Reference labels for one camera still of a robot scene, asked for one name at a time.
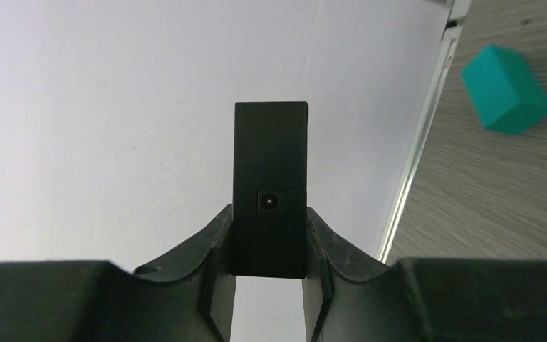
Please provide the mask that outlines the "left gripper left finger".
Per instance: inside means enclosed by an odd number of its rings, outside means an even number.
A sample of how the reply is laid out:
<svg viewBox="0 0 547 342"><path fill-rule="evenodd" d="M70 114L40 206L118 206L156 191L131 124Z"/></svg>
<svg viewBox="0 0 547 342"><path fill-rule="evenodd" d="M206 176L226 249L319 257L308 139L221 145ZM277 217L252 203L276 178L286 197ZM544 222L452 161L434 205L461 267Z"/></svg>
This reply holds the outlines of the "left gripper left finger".
<svg viewBox="0 0 547 342"><path fill-rule="evenodd" d="M235 279L226 206L128 272L110 261L0 262L0 341L228 341Z"/></svg>

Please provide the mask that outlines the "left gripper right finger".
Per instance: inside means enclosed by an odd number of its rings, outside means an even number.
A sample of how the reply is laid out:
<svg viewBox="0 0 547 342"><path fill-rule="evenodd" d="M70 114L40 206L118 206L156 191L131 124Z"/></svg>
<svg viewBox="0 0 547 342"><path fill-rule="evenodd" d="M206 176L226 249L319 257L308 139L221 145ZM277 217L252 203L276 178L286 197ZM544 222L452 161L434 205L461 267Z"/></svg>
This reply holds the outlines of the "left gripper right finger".
<svg viewBox="0 0 547 342"><path fill-rule="evenodd" d="M547 341L547 261L415 258L386 265L306 219L308 341Z"/></svg>

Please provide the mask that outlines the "black network switch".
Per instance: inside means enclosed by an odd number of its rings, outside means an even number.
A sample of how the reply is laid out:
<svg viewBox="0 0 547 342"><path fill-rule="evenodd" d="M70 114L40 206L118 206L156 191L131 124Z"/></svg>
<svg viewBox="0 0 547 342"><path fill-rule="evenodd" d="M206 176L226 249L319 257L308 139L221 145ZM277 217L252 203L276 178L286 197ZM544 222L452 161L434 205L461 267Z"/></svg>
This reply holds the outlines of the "black network switch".
<svg viewBox="0 0 547 342"><path fill-rule="evenodd" d="M234 275L306 275L308 111L305 101L234 107Z"/></svg>

